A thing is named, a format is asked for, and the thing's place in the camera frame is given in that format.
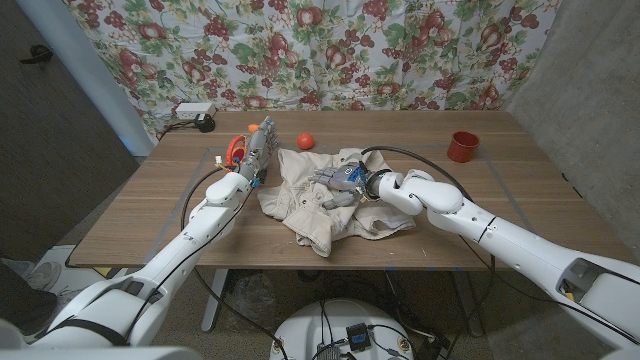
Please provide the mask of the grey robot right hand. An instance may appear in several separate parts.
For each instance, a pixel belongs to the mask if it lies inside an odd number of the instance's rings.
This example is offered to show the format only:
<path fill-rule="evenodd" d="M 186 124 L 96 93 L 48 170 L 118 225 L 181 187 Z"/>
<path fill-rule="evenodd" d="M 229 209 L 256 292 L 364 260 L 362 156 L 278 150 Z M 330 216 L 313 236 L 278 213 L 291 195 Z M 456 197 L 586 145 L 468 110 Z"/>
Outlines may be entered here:
<path fill-rule="evenodd" d="M 349 206 L 355 201 L 363 201 L 366 198 L 366 183 L 371 175 L 364 163 L 359 161 L 340 167 L 317 169 L 309 180 L 338 192 L 332 199 L 322 203 L 326 210 L 333 210 Z"/>

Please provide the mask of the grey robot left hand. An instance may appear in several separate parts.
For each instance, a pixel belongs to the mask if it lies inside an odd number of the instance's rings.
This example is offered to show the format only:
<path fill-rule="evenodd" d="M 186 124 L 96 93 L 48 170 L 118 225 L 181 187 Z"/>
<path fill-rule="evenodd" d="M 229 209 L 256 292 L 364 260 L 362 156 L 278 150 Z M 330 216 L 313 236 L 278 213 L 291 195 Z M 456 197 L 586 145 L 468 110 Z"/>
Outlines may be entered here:
<path fill-rule="evenodd" d="M 238 173 L 253 184 L 259 178 L 259 173 L 267 168 L 271 154 L 277 146 L 276 125 L 267 116 L 249 136 L 245 156 L 238 167 Z"/>

